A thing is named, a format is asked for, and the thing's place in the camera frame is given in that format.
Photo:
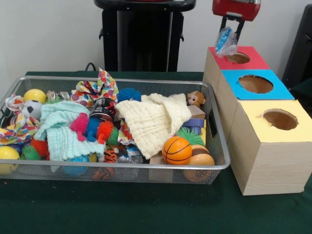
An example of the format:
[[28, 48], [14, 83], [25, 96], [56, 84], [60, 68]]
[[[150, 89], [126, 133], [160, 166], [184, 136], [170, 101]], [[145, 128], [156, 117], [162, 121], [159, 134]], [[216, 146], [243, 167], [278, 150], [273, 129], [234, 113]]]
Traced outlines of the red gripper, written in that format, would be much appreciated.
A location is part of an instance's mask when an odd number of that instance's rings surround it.
[[261, 0], [213, 0], [214, 15], [222, 16], [220, 32], [226, 27], [229, 16], [240, 18], [235, 32], [236, 41], [239, 41], [245, 21], [253, 21], [261, 6]]

